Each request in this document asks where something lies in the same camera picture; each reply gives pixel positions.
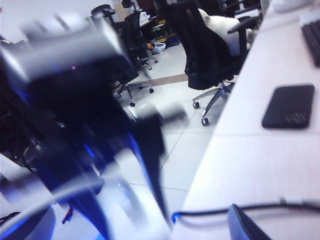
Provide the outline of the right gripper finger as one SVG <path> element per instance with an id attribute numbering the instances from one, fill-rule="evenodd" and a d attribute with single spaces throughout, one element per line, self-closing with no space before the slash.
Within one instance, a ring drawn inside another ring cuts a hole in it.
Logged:
<path id="1" fill-rule="evenodd" d="M 232 240 L 271 240 L 236 204 L 232 204 L 228 209 L 227 223 Z"/>

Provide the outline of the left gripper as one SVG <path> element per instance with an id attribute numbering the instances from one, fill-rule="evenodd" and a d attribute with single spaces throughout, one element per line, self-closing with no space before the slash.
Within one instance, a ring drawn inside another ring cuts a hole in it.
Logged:
<path id="1" fill-rule="evenodd" d="M 21 88 L 18 74 L 5 60 L 0 62 L 0 152 L 10 160 L 22 158 L 32 139 L 40 142 L 33 166 L 58 201 L 65 200 L 85 217 L 105 240 L 112 234 L 97 200 L 104 186 L 90 167 L 113 161 L 109 140 L 129 126 L 113 99 L 108 78 L 127 67 L 122 58 L 102 59 L 77 70 L 42 76 Z M 170 227 L 167 203 L 160 186 L 161 155 L 165 151 L 161 120 L 157 114 L 131 125 L 130 148 L 159 210 Z M 71 183 L 74 178 L 92 182 Z"/>

